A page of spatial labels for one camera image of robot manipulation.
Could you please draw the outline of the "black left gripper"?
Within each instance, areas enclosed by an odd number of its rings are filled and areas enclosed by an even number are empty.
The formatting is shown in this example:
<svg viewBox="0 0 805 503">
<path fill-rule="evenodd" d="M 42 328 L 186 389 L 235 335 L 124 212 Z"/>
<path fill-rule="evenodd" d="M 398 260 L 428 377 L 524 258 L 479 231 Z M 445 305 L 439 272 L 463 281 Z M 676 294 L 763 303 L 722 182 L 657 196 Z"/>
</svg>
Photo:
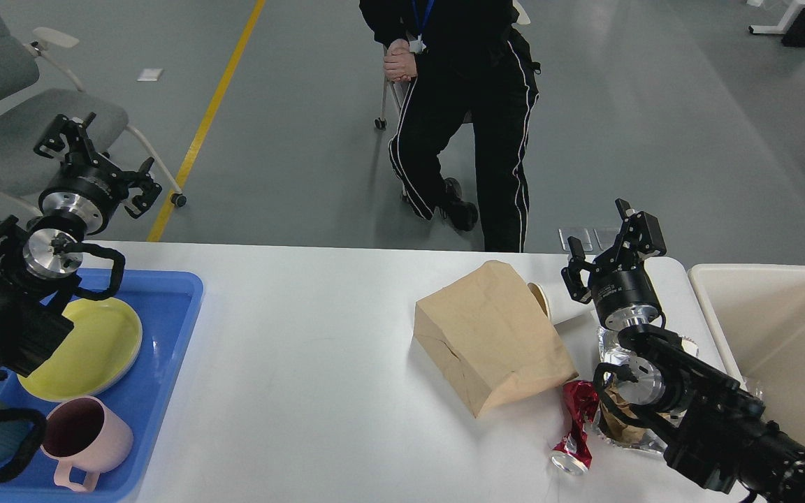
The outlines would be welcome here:
<svg viewBox="0 0 805 503">
<path fill-rule="evenodd" d="M 86 235 L 105 230 L 121 203 L 132 219 L 140 219 L 163 190 L 150 175 L 154 157 L 145 159 L 137 171 L 114 172 L 114 164 L 95 150 L 87 135 L 95 118 L 95 112 L 84 119 L 58 114 L 33 147 L 36 155 L 58 157 L 61 172 L 38 195 L 38 209 L 42 214 L 74 214 L 85 223 Z"/>
</svg>

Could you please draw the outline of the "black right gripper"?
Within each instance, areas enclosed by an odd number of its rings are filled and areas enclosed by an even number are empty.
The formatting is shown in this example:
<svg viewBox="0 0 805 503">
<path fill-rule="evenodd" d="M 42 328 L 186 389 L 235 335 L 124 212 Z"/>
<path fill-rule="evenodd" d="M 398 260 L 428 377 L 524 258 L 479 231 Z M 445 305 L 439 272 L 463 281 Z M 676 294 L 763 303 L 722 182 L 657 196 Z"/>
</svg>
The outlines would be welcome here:
<svg viewBox="0 0 805 503">
<path fill-rule="evenodd" d="M 667 255 L 667 243 L 654 214 L 632 209 L 623 198 L 614 204 L 622 219 L 614 243 L 591 263 L 586 261 L 582 241 L 568 238 L 570 257 L 561 275 L 571 299 L 587 305 L 592 293 L 582 272 L 607 274 L 595 278 L 595 312 L 601 327 L 623 330 L 662 317 L 651 280 L 639 268 L 648 258 Z"/>
</svg>

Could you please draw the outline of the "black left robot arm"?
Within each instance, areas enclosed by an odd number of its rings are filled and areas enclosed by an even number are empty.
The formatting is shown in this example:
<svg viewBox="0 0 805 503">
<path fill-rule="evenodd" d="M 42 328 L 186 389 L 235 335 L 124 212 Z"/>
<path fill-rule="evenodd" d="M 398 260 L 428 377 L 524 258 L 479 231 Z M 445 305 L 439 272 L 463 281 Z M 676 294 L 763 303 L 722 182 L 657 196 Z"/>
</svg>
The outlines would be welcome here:
<svg viewBox="0 0 805 503">
<path fill-rule="evenodd" d="M 21 226 L 11 214 L 0 220 L 0 380 L 4 370 L 28 376 L 48 360 L 73 329 L 64 309 L 73 297 L 112 298 L 120 289 L 125 257 L 87 242 L 101 233 L 121 205 L 137 219 L 159 197 L 148 157 L 136 171 L 122 170 L 97 152 L 87 135 L 95 114 L 57 115 L 36 143 L 36 155 L 61 154 L 57 174 L 41 192 L 41 211 Z M 0 483 L 13 480 L 41 446 L 47 420 L 36 409 L 0 409 L 0 423 L 28 430 L 0 467 Z"/>
</svg>

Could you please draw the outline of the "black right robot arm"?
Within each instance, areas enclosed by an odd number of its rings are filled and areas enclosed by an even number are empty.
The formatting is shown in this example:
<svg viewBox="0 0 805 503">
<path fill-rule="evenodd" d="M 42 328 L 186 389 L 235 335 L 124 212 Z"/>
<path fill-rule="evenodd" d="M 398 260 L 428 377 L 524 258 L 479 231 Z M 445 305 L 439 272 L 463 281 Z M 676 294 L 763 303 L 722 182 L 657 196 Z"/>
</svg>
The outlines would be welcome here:
<svg viewBox="0 0 805 503">
<path fill-rule="evenodd" d="M 563 283 L 576 302 L 594 306 L 602 327 L 626 350 L 625 363 L 601 362 L 592 385 L 618 420 L 652 430 L 665 443 L 667 465 L 702 487 L 746 501 L 805 502 L 805 446 L 774 421 L 740 382 L 683 349 L 664 325 L 665 313 L 645 260 L 667 253 L 657 217 L 617 198 L 622 226 L 606 251 L 588 261 L 568 238 Z"/>
</svg>

